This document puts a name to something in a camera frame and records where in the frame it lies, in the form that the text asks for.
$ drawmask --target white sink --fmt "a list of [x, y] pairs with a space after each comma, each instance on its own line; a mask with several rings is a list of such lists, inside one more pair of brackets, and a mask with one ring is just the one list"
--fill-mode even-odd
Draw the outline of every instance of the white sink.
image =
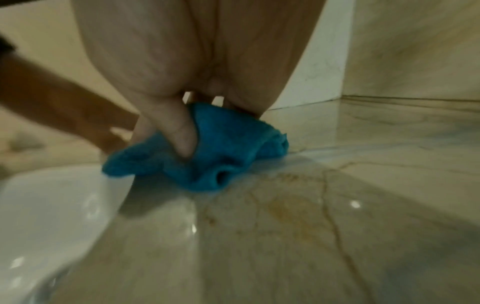
[[54, 168], [0, 181], [0, 303], [17, 304], [81, 258], [126, 198], [133, 178], [99, 165]]

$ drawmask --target cleaning rag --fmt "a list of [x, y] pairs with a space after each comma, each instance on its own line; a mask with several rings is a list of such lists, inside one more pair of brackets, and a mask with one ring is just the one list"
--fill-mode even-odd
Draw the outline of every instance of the cleaning rag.
[[191, 191], [218, 190], [257, 159], [287, 154], [287, 135], [247, 114], [195, 103], [188, 106], [198, 130], [189, 161], [180, 160], [162, 134], [112, 154], [103, 165], [111, 177], [163, 173]]

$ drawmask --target hand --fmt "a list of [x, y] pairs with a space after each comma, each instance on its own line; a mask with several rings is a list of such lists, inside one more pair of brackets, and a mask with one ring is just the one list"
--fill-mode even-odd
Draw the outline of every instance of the hand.
[[224, 96], [260, 117], [302, 55], [325, 0], [74, 0], [94, 65], [137, 108], [137, 140], [159, 129], [183, 157], [197, 144], [182, 102]]
[[133, 130], [138, 119], [15, 54], [0, 61], [0, 104], [37, 123], [81, 136], [105, 153], [127, 145], [111, 127]]

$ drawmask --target marble countertop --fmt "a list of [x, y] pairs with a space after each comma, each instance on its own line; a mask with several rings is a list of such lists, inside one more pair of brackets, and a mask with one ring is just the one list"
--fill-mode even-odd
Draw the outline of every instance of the marble countertop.
[[52, 303], [479, 303], [480, 112], [438, 105], [270, 111], [285, 160], [137, 179]]

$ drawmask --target towel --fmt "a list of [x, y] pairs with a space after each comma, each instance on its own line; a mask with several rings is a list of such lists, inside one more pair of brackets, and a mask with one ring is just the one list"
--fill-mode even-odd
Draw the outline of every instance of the towel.
[[247, 114], [205, 103], [188, 105], [198, 130], [189, 161], [178, 159], [162, 134], [112, 154], [103, 165], [111, 177], [163, 173], [191, 191], [219, 190], [257, 159], [287, 154], [287, 135]]

